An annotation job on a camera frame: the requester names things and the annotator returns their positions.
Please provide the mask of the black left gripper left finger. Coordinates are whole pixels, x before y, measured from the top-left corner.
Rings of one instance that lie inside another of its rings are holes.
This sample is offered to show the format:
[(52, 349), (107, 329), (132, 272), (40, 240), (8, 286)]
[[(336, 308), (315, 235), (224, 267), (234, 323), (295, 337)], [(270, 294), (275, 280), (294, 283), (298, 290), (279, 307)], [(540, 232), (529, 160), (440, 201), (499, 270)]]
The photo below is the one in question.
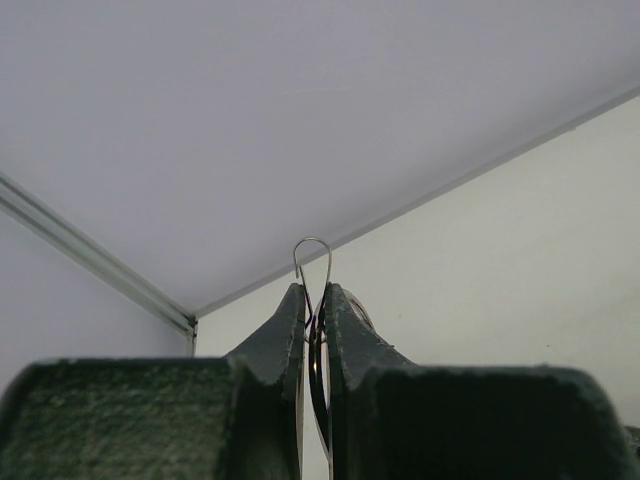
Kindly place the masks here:
[(24, 369), (1, 400), (5, 479), (298, 479), (306, 306), (221, 357), (69, 359)]

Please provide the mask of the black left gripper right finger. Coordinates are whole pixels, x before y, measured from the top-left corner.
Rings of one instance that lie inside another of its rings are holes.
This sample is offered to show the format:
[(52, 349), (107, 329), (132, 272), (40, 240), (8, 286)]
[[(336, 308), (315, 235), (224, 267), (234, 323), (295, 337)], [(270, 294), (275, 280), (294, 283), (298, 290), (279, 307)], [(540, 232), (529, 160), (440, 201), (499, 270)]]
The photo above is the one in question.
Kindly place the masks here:
[(420, 366), (326, 293), (335, 479), (627, 479), (605, 391), (550, 366)]

